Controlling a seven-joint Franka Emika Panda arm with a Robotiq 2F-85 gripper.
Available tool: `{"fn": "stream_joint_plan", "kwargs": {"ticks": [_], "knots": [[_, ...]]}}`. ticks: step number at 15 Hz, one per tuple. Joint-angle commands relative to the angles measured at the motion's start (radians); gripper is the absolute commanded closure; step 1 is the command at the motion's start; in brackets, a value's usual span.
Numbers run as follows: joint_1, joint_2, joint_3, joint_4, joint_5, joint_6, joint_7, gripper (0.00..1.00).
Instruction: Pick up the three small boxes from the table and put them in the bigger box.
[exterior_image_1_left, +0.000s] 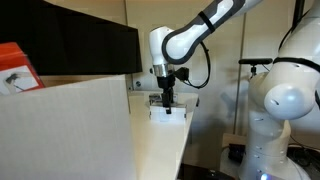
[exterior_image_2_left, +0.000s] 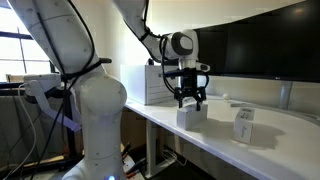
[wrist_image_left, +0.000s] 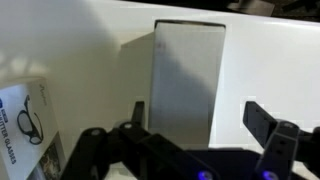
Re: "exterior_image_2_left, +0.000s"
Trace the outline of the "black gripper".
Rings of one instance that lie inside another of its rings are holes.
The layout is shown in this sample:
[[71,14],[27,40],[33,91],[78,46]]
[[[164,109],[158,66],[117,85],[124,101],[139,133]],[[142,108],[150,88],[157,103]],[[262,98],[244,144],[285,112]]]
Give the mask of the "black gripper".
[[204,86],[199,86],[197,84],[197,77],[204,76],[208,78],[208,74],[202,70],[196,70],[195,68],[185,68],[183,70],[176,70],[173,72],[174,77],[180,78],[180,86],[176,87],[174,90],[174,98],[178,100],[179,108],[183,107],[183,98],[193,97],[196,100],[196,110],[201,110],[201,100],[206,99]]

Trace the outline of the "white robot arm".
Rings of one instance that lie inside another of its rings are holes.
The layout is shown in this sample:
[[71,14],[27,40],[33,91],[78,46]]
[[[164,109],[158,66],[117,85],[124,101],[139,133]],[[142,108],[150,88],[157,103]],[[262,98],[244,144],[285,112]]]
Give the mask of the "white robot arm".
[[[91,33],[71,0],[7,0],[32,38],[75,90],[84,158],[62,180],[126,180],[120,151],[125,87],[101,65]],[[112,0],[151,57],[178,60],[187,76],[200,71],[193,30],[155,35],[146,25],[149,0]]]

